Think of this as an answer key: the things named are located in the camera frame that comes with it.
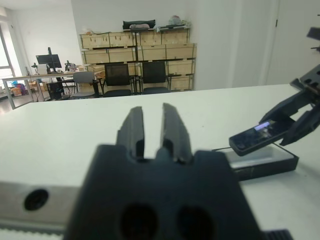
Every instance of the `hole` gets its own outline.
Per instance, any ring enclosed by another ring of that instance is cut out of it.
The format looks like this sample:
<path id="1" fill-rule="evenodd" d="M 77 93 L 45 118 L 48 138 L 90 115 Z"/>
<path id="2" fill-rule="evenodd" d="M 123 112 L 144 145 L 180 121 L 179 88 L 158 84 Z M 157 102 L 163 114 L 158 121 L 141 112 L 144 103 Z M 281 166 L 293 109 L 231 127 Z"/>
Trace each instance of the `hole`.
<path id="1" fill-rule="evenodd" d="M 143 158 L 145 152 L 145 140 L 140 140 L 135 145 L 135 153 L 137 157 Z"/>
<path id="2" fill-rule="evenodd" d="M 186 240 L 209 240 L 215 232 L 210 216 L 199 207 L 184 206 L 177 215 L 177 227 Z"/>
<path id="3" fill-rule="evenodd" d="M 148 205 L 132 204 L 122 215 L 121 232 L 127 240 L 150 240 L 157 226 L 157 215 Z"/>
<path id="4" fill-rule="evenodd" d="M 165 147 L 169 151 L 171 156 L 174 155 L 174 144 L 172 143 L 172 141 L 164 138 L 162 146 Z"/>
<path id="5" fill-rule="evenodd" d="M 44 189 L 31 192 L 24 201 L 24 208 L 28 211 L 35 211 L 42 208 L 48 201 L 49 193 Z"/>

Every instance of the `mobile phone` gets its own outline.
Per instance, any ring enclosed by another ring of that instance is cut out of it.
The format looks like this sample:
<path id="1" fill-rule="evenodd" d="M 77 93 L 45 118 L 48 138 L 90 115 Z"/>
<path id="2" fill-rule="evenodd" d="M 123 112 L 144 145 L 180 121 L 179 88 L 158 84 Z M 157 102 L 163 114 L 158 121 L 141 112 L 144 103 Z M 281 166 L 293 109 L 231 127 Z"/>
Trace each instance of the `mobile phone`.
<path id="1" fill-rule="evenodd" d="M 294 124 L 288 118 L 282 121 L 269 120 L 253 128 L 243 131 L 229 138 L 230 147 L 239 156 L 252 153 L 284 137 Z"/>

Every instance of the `window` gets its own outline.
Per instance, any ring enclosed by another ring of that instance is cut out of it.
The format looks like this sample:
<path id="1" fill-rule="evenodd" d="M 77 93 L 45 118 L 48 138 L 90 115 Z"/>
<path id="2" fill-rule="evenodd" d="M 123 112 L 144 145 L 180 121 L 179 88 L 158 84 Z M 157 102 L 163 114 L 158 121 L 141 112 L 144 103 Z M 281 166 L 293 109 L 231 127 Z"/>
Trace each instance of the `window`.
<path id="1" fill-rule="evenodd" d="M 15 76 L 14 69 L 10 62 L 3 32 L 0 27 L 0 80 L 12 78 Z M 0 87 L 4 88 L 3 82 L 0 81 Z"/>

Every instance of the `screw hole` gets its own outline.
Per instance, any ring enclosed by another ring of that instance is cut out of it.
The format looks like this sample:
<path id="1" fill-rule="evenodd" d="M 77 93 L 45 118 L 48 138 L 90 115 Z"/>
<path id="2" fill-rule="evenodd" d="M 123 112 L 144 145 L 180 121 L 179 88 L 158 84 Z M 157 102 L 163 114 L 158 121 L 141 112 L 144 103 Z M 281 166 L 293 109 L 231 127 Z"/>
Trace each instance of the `screw hole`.
<path id="1" fill-rule="evenodd" d="M 42 208 L 48 201 L 49 193 L 44 189 L 31 192 L 24 200 L 24 208 L 28 211 L 35 211 Z"/>
<path id="2" fill-rule="evenodd" d="M 215 233 L 210 216 L 200 207 L 184 206 L 178 212 L 177 227 L 185 240 L 210 240 Z"/>
<path id="3" fill-rule="evenodd" d="M 157 215 L 148 205 L 132 204 L 122 215 L 121 232 L 127 240 L 150 240 L 157 226 Z"/>

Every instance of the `computer monitor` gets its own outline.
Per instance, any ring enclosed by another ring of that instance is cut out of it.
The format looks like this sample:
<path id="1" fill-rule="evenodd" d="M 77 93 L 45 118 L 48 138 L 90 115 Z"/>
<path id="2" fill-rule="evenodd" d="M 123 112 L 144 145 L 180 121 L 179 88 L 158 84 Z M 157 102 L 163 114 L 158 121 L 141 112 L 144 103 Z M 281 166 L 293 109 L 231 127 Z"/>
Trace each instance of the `computer monitor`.
<path id="1" fill-rule="evenodd" d="M 38 64 L 48 64 L 51 69 L 62 68 L 58 54 L 37 55 L 36 59 L 38 61 Z"/>

